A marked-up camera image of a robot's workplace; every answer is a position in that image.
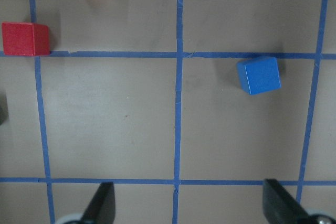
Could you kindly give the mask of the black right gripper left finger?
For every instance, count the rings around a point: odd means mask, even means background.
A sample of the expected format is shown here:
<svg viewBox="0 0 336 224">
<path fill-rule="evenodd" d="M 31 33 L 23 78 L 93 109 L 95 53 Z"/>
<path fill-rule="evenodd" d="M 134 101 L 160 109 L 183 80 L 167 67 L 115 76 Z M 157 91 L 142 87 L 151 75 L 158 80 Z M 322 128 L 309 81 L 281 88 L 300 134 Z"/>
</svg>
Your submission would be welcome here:
<svg viewBox="0 0 336 224">
<path fill-rule="evenodd" d="M 101 183 L 80 223 L 113 223 L 116 216 L 115 203 L 113 182 Z"/>
</svg>

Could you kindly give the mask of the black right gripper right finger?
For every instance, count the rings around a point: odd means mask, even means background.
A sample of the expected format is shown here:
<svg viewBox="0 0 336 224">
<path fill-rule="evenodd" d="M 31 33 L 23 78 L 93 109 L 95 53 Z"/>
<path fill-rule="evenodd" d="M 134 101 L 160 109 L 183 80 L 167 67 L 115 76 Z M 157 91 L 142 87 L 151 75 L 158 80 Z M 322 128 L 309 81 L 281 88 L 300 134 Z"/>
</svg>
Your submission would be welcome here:
<svg viewBox="0 0 336 224">
<path fill-rule="evenodd" d="M 306 223 L 309 214 L 276 179 L 265 179 L 262 189 L 263 214 L 268 223 Z"/>
</svg>

